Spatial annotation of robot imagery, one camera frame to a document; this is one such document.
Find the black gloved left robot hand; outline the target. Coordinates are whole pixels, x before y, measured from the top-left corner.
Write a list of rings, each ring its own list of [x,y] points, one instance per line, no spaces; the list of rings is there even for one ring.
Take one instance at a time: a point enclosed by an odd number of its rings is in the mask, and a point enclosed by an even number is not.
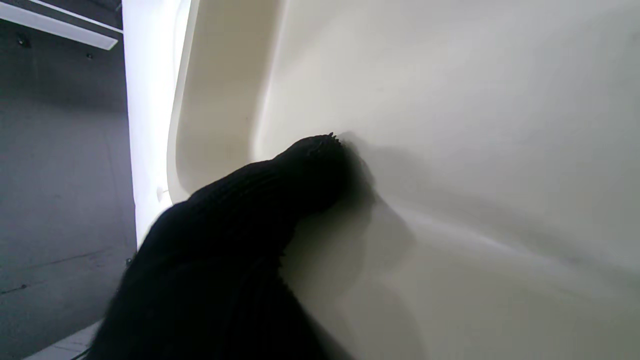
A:
[[[298,224],[342,198],[350,158],[305,137],[165,210],[126,268],[88,360],[324,360],[279,273]]]

